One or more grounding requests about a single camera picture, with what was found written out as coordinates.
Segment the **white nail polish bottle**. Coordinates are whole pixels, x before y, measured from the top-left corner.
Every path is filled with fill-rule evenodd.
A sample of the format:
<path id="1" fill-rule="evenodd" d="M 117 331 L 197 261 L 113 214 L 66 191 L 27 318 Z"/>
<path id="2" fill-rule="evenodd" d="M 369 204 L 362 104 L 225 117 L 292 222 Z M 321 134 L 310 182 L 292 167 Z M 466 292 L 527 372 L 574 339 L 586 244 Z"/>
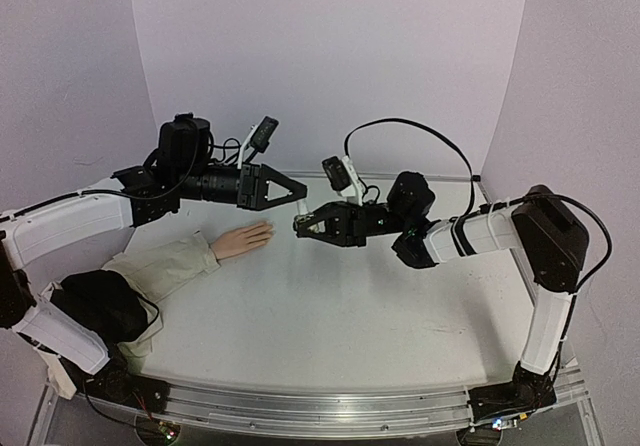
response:
<path id="1" fill-rule="evenodd" d="M 296 207 L 297 207 L 296 220 L 297 221 L 303 220 L 309 214 L 307 201 L 305 199 L 298 200 L 296 202 Z"/>

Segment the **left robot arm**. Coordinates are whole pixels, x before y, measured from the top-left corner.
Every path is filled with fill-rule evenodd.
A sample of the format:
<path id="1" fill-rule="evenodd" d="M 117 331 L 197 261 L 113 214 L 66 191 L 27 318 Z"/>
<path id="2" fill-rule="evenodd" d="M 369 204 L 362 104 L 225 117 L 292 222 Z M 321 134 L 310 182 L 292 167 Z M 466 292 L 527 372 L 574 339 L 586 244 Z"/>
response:
<path id="1" fill-rule="evenodd" d="M 133 377 L 109 363 L 106 343 L 46 299 L 34 296 L 25 267 L 34 260 L 110 231 L 178 212 L 184 199 L 264 211 L 301 201 L 306 185 L 253 163 L 266 150 L 277 120 L 252 127 L 235 164 L 212 159 L 215 142 L 207 120 L 179 114 L 161 126 L 157 148 L 141 166 L 117 171 L 95 185 L 1 216 L 1 326 L 52 350 L 94 375 L 116 403 L 131 399 Z"/>

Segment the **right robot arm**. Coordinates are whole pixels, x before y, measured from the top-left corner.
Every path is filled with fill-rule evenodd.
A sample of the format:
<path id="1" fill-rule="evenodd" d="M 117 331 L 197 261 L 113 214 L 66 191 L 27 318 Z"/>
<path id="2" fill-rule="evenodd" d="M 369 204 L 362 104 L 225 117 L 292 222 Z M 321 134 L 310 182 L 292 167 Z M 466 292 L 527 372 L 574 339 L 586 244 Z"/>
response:
<path id="1" fill-rule="evenodd" d="M 589 233 L 565 199 L 543 185 L 515 200 L 483 205 L 460 217 L 431 221 L 435 194 L 416 172 L 401 173 L 385 202 L 328 202 L 295 217 L 299 238 L 338 247 L 363 247 L 368 238 L 394 235 L 392 249 L 413 269 L 502 250 L 524 253 L 540 288 L 513 383 L 533 389 L 551 384 L 561 356 L 589 246 Z"/>

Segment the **mannequin hand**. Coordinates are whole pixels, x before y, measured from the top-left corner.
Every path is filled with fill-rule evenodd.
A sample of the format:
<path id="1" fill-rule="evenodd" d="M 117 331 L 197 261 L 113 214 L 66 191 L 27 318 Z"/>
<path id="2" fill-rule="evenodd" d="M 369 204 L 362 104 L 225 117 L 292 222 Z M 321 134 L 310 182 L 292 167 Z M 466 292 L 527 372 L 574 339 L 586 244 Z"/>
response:
<path id="1" fill-rule="evenodd" d="M 218 261 L 239 257 L 266 246 L 274 236 L 274 226 L 261 221 L 225 232 L 210 244 Z"/>

